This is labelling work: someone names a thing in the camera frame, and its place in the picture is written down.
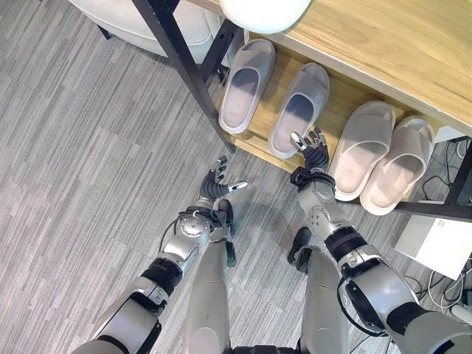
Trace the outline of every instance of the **slide sandal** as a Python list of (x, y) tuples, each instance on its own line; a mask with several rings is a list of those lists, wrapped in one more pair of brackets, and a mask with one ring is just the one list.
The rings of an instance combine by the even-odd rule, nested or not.
[(395, 111), (382, 101), (364, 103), (347, 121), (328, 173), (336, 181), (336, 199), (356, 199), (370, 173), (390, 149)]
[(426, 171), (434, 149), (434, 131), (419, 117), (405, 118), (392, 135), (389, 153), (370, 175), (361, 204), (374, 215), (391, 212)]
[(219, 123), (228, 133), (247, 129), (275, 63), (274, 45), (254, 39), (236, 53), (221, 103)]
[(287, 159), (296, 152), (290, 133), (296, 131), (306, 137), (308, 131), (326, 105), (330, 94), (330, 78), (322, 66), (304, 65), (293, 78), (279, 112), (268, 147), (273, 155)]
[(220, 0), (223, 13), (233, 23), (266, 35), (292, 26), (310, 3), (311, 0)]

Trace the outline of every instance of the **wooden shelf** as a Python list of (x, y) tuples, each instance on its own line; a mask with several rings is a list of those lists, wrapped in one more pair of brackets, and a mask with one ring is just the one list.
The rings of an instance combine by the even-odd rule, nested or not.
[(267, 38), (472, 136), (471, 18), (468, 0), (314, 0)]
[[(302, 155), (298, 153), (289, 159), (278, 159), (269, 152), (267, 141), (277, 124), (279, 109), (285, 98), (287, 87), (303, 64), (283, 53), (277, 53), (271, 79), (254, 112), (248, 129), (243, 133), (232, 136), (233, 143), (239, 148), (288, 172), (293, 172), (298, 166), (303, 165)], [(339, 137), (351, 113), (363, 103), (376, 100), (378, 97), (372, 96), (370, 93), (351, 86), (340, 79), (331, 78), (330, 83), (330, 98), (317, 119), (316, 126), (322, 129), (326, 137), (330, 159), (332, 159)], [(395, 110), (398, 119), (400, 119), (403, 115), (403, 109), (396, 108)]]

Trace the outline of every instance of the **white box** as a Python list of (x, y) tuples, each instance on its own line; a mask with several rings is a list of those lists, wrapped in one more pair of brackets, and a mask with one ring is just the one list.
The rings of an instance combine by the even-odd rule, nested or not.
[(413, 215), (395, 249), (456, 280), (472, 252), (472, 223)]

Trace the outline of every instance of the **striped carpet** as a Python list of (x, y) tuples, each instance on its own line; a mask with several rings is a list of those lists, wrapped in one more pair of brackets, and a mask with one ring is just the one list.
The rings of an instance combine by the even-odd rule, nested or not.
[[(221, 87), (211, 87), (217, 97)], [(86, 341), (223, 153), (167, 59), (106, 41), (67, 1), (0, 0), (0, 352), (70, 353)], [(445, 175), (444, 154), (438, 145), (429, 175)], [(285, 261), (304, 225), (296, 190), (286, 172), (241, 150), (227, 176), (238, 179), (250, 185), (231, 197), (232, 343), (294, 346), (306, 282)], [(438, 181), (427, 187), (432, 198), (447, 193)], [(392, 250), (407, 216), (345, 209), (400, 272), (426, 284), (429, 271)], [(181, 352), (191, 277), (174, 292), (153, 353)], [(350, 328), (351, 347), (363, 337)], [(383, 353), (387, 342), (369, 339), (356, 353)]]

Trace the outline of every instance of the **white chair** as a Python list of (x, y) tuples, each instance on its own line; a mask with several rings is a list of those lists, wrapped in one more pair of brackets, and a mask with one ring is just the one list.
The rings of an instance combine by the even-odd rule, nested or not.
[[(149, 52), (166, 56), (159, 42), (131, 0), (69, 0), (82, 13), (111, 34)], [(182, 0), (174, 18), (190, 53), (197, 64), (202, 63), (223, 18)], [(229, 48), (222, 64), (229, 66), (236, 49)]]

